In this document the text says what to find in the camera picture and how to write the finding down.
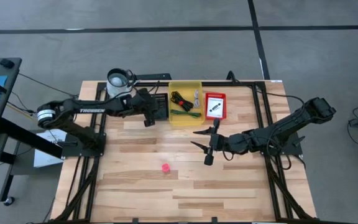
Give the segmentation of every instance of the label on red box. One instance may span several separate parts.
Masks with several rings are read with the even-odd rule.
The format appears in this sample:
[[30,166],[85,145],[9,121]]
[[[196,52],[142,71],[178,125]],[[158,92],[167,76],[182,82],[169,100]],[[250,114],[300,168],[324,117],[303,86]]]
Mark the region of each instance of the label on red box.
[[221,98],[208,98],[208,107],[206,115],[214,118],[223,117],[223,99]]

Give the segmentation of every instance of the red box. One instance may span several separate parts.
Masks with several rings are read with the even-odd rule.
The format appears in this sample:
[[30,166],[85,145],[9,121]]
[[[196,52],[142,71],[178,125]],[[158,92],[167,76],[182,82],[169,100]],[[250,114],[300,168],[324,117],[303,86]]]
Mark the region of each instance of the red box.
[[226,94],[224,93],[205,93],[205,117],[206,119],[215,119],[215,117],[207,116],[208,114],[208,98],[220,98],[223,99],[223,116],[220,120],[226,118]]

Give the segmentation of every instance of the white paper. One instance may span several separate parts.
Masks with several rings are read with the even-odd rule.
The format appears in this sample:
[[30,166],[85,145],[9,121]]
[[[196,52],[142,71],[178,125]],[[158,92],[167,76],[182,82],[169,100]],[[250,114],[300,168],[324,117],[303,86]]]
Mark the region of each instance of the white paper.
[[208,108],[206,115],[213,118],[223,117],[223,99],[220,98],[208,98]]
[[[67,133],[59,129],[53,129],[50,130],[50,132],[45,131],[42,133],[37,133],[37,135],[56,144],[57,142],[65,141]],[[50,166],[62,162],[63,160],[56,158],[55,156],[51,156],[50,154],[44,153],[38,149],[35,150],[34,167],[36,168]]]

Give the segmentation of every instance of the green cable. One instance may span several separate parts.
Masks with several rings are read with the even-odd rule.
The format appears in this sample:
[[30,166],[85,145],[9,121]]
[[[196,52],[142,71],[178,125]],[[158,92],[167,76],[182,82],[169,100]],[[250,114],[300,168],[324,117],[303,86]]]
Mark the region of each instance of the green cable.
[[190,115],[190,116],[192,116],[194,118],[199,118],[201,116],[201,113],[178,111],[178,110],[171,110],[171,114],[174,114],[174,115],[187,114],[187,115]]

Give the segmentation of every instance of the caster wheel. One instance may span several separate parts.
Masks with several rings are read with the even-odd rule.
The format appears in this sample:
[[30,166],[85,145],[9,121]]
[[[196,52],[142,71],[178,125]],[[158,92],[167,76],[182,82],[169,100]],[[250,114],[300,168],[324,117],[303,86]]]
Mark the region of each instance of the caster wheel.
[[5,206],[10,206],[13,204],[13,202],[15,202],[15,198],[14,197],[8,197],[5,202],[4,202],[4,205]]

